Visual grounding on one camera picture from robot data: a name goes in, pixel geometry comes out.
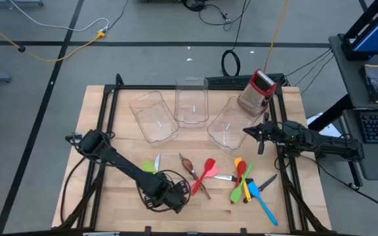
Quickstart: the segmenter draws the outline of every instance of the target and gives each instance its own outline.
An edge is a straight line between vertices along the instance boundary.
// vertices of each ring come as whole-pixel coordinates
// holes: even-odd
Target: wooden table
[[[103,86],[87,87],[77,124],[77,132],[85,134],[89,129],[96,127],[103,88]],[[231,205],[229,196],[234,188],[234,182],[212,178],[203,182],[212,200],[207,200],[206,196],[199,191],[179,214],[175,214],[173,211],[165,213],[152,212],[145,209],[142,204],[135,189],[135,182],[118,169],[109,167],[105,173],[96,229],[101,231],[144,231],[145,226],[151,226],[152,231],[157,232],[236,233],[240,232],[240,228],[245,227],[249,233],[288,233],[289,228],[282,193],[282,182],[279,171],[274,168],[274,160],[276,158],[274,144],[266,142],[264,154],[257,155],[258,143],[248,136],[239,149],[229,154],[209,140],[209,135],[206,131],[207,126],[214,121],[229,97],[237,96],[240,91],[210,90],[210,117],[207,125],[203,128],[180,128],[177,138],[159,147],[152,147],[145,141],[129,108],[131,100],[148,92],[150,90],[119,91],[113,128],[116,136],[112,140],[112,145],[118,152],[140,167],[143,161],[154,162],[156,155],[161,152],[160,170],[175,170],[189,180],[192,178],[181,165],[179,152],[191,160],[199,175],[203,171],[205,160],[210,157],[217,161],[216,165],[219,167],[221,174],[236,173],[236,168],[234,167],[234,158],[236,157],[243,157],[243,160],[247,163],[255,163],[249,177],[254,178],[258,186],[273,174],[278,173],[278,177],[261,193],[261,196],[277,218],[279,226],[276,227],[272,224],[257,199],[252,199],[248,204],[240,201],[238,204]],[[175,91],[161,90],[160,92],[173,114]],[[306,125],[299,89],[296,87],[284,87],[283,97],[288,119]],[[276,111],[278,119],[281,121],[278,99],[276,99]],[[104,126],[107,125],[107,115],[105,120]],[[307,153],[307,155],[314,158],[311,153]],[[81,158],[82,156],[72,148],[65,178]],[[88,161],[85,161],[75,171],[68,184],[65,216],[75,208],[81,199],[87,167]],[[321,223],[331,228],[316,164],[304,158],[297,158],[297,167],[304,201],[320,219]],[[297,229],[300,229],[297,205],[294,200],[292,201]],[[89,224],[92,202],[88,205],[85,225]],[[60,224],[59,212],[60,198],[54,215],[53,226]]]

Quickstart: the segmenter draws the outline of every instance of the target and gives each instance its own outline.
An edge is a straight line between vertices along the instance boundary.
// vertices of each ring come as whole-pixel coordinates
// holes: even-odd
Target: computer monitor
[[[342,49],[348,60],[368,60],[378,54],[378,0],[343,35]]]

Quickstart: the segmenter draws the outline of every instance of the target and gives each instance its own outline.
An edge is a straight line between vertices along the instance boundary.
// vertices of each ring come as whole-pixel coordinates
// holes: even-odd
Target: cheese grater
[[[238,101],[249,113],[257,115],[267,107],[269,99],[275,90],[276,83],[261,69],[257,69],[240,94]]]

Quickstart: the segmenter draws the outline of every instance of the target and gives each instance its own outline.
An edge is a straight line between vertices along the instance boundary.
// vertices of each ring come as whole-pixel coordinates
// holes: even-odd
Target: white cable
[[[25,16],[27,16],[30,20],[32,20],[33,22],[35,22],[36,24],[40,25],[40,26],[46,26],[46,27],[52,27],[52,28],[62,28],[62,29],[66,29],[66,30],[72,30],[72,31],[85,31],[86,29],[90,28],[93,24],[95,24],[96,22],[98,21],[101,21],[101,20],[105,20],[107,22],[106,26],[104,26],[104,28],[101,29],[101,31],[106,31],[108,28],[109,28],[109,20],[106,19],[106,18],[99,18],[97,20],[95,20],[93,23],[89,24],[86,28],[83,28],[83,29],[71,29],[71,28],[68,28],[66,26],[52,26],[52,25],[48,25],[48,24],[42,24],[40,22],[37,22],[35,21],[32,17],[30,17],[29,15],[27,15],[27,13],[25,13],[22,9],[20,9],[20,7],[18,7],[13,0],[10,0],[10,2],[14,5],[14,7],[16,7],[21,13],[23,13]]]

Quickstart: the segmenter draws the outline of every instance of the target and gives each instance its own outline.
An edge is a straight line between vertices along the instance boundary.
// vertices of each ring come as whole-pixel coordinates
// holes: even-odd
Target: yellow cable
[[[268,57],[266,58],[266,62],[265,62],[265,67],[263,67],[263,72],[266,72],[266,67],[268,66],[268,61],[269,61],[269,58],[270,58],[270,53],[272,52],[272,48],[274,47],[274,42],[275,42],[276,36],[278,34],[278,30],[280,30],[282,18],[284,17],[285,11],[287,10],[288,1],[289,0],[285,0],[285,3],[283,5],[283,10],[281,11],[281,16],[280,16],[280,19],[278,20],[278,24],[276,25],[274,37],[272,38],[272,42],[270,44],[270,48],[269,48],[269,52],[268,52]]]
[[[0,36],[1,36],[2,38],[4,38],[5,40],[7,40],[7,41],[8,41],[10,44],[12,44],[14,47],[16,47],[16,48],[18,48],[18,49],[20,48],[19,45],[17,45],[17,44],[14,43],[13,41],[11,41],[7,36],[5,36],[5,35],[4,35],[3,33],[1,33],[1,32],[0,32]],[[44,62],[59,62],[59,61],[62,61],[62,60],[64,60],[64,59],[69,58],[69,57],[72,56],[74,53],[76,53],[78,50],[83,49],[83,48],[85,48],[86,46],[89,46],[90,44],[94,43],[97,39],[100,39],[100,38],[105,37],[105,36],[106,36],[105,33],[101,32],[101,31],[98,31],[98,32],[97,32],[97,36],[96,36],[93,40],[89,41],[88,43],[84,44],[83,46],[80,46],[80,47],[76,48],[75,50],[73,50],[73,51],[72,51],[71,53],[69,53],[68,55],[64,56],[63,58],[59,58],[59,59],[52,59],[52,60],[49,60],[49,59],[42,58],[42,57],[40,57],[40,56],[38,56],[38,55],[36,55],[36,54],[33,54],[33,53],[31,53],[31,52],[25,52],[25,53],[28,54],[28,55],[30,55],[30,56],[33,56],[33,57],[36,58],[36,59],[42,60],[42,61],[44,61]]]

